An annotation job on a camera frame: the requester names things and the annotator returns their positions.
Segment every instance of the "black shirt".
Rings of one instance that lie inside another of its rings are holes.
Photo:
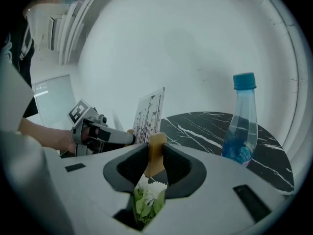
[[[17,69],[25,82],[31,87],[30,63],[34,55],[34,41],[30,36],[27,20],[21,14],[18,23],[11,28],[4,43],[1,55]],[[23,117],[27,118],[38,113],[35,98],[32,98]]]

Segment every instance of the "round table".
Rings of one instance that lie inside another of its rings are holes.
[[[166,134],[168,143],[221,155],[232,116],[221,112],[179,114],[162,119],[160,132]],[[247,168],[269,182],[282,195],[293,194],[293,174],[287,155],[279,142],[260,125],[258,143]]]

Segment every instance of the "person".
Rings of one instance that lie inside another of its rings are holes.
[[[22,13],[15,18],[15,24],[9,29],[9,33],[1,48],[1,57],[11,63],[31,87],[30,65],[34,55],[34,41],[31,37],[30,26],[27,22],[27,13],[36,5],[42,3],[71,3],[75,0],[31,0]],[[69,130],[57,130],[34,124],[26,119],[38,113],[35,99],[32,98],[19,125],[19,131],[24,135],[35,138],[44,147],[55,150],[64,150],[75,153],[76,143]],[[89,137],[89,129],[86,128],[81,136],[82,141]]]

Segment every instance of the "white flower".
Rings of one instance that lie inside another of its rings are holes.
[[[136,185],[135,189],[140,188],[142,191],[146,190],[148,186],[148,178],[143,174],[139,179],[138,184]]]
[[[167,185],[161,182],[153,182],[147,185],[147,194],[145,198],[145,204],[151,206],[158,198],[161,191],[165,190]]]

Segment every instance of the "water bottle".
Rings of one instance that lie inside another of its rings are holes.
[[[237,91],[236,109],[226,132],[222,156],[247,166],[258,141],[254,73],[234,75],[233,80]]]

